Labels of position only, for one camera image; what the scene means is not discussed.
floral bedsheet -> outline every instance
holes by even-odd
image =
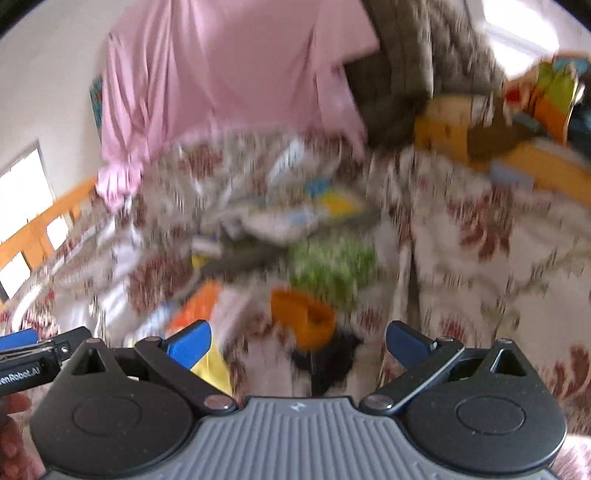
[[[160,303],[194,285],[190,243],[204,211],[318,176],[381,206],[376,241],[391,270],[348,318],[361,343],[329,394],[359,399],[400,373],[381,346],[388,321],[402,319],[468,346],[515,339],[563,405],[569,431],[591,434],[591,212],[557,194],[500,189],[413,149],[358,162],[340,140],[293,134],[175,149],[146,170],[120,212],[96,202],[0,312],[0,334],[33,327],[48,337],[84,325],[121,346]],[[268,394],[271,371],[253,342],[268,344],[277,378],[289,379],[284,395],[310,394],[284,339],[261,318],[225,351],[237,395]],[[576,462],[588,469],[586,442],[569,439],[564,478]]]

gray blanket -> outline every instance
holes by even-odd
[[[399,149],[436,93],[490,93],[505,73],[486,38],[445,0],[363,0],[381,51],[346,66],[371,147]]]

picture on wall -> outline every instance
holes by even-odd
[[[94,79],[90,87],[90,101],[92,102],[92,111],[95,114],[96,128],[100,133],[103,125],[103,77]]]

human hand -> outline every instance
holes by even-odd
[[[20,413],[31,407],[28,397],[18,393],[7,396],[6,403],[7,414]],[[0,480],[37,480],[45,473],[41,460],[27,455],[21,431],[10,417],[0,432],[0,445],[5,457]]]

finger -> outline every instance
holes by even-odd
[[[28,466],[27,454],[21,450],[15,458],[4,463],[4,474],[10,479],[20,479],[27,476]]]
[[[31,408],[31,400],[26,395],[15,393],[6,397],[6,410],[8,414],[20,413]]]
[[[19,451],[24,450],[21,431],[13,419],[8,419],[0,436],[2,451],[8,458],[14,458]]]
[[[40,478],[45,473],[45,466],[38,456],[29,456],[29,470],[32,478]]]

